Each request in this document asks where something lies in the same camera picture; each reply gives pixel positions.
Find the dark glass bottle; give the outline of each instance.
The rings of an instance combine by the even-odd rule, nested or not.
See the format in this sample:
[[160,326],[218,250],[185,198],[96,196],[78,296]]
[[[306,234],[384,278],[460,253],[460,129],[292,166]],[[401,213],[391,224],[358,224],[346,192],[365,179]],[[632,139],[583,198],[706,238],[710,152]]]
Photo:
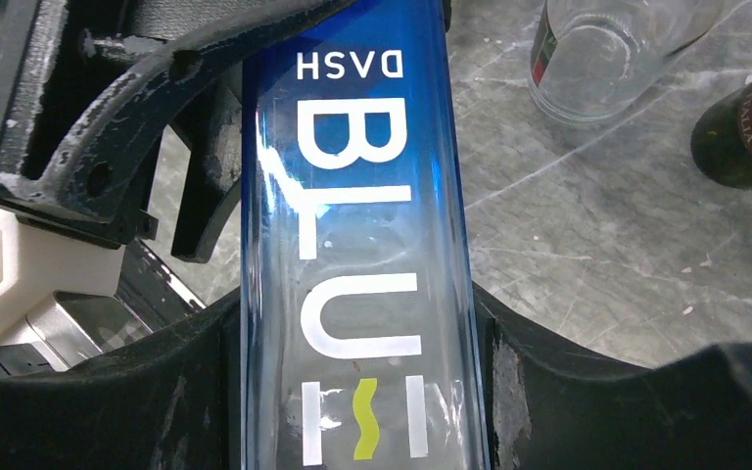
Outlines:
[[726,186],[752,188],[752,82],[712,106],[690,139],[693,160]]

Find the clear plastic cup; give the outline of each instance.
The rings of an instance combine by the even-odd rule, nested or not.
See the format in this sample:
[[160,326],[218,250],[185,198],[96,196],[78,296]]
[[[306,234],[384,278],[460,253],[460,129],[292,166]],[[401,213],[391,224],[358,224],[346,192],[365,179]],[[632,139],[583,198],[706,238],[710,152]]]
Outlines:
[[724,0],[546,0],[532,49],[532,97],[570,124],[610,119],[704,36],[724,6]]

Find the blue glass bottle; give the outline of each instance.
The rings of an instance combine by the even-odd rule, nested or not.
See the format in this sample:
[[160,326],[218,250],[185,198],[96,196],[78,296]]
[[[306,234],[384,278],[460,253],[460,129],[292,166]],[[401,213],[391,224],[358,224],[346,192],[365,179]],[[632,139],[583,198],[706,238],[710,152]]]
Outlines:
[[489,469],[441,0],[244,71],[244,468]]

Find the white 3d-printed part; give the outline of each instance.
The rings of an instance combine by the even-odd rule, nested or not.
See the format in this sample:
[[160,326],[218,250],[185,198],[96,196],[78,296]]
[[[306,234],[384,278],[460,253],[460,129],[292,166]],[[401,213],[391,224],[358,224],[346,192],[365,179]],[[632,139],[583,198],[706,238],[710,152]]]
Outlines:
[[0,335],[54,292],[112,296],[124,252],[21,224],[0,210]]

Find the gray marble table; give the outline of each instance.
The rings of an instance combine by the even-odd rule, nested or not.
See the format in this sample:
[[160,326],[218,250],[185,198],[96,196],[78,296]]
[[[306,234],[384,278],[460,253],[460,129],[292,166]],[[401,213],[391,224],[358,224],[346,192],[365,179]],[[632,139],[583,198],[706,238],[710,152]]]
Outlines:
[[[702,112],[752,75],[752,0],[617,121],[574,130],[533,105],[528,58],[543,0],[455,0],[448,34],[474,278],[584,346],[658,365],[752,341],[752,191],[702,176]],[[169,259],[188,153],[173,134],[151,211]],[[206,301],[238,285],[239,220],[208,265],[170,262]]]

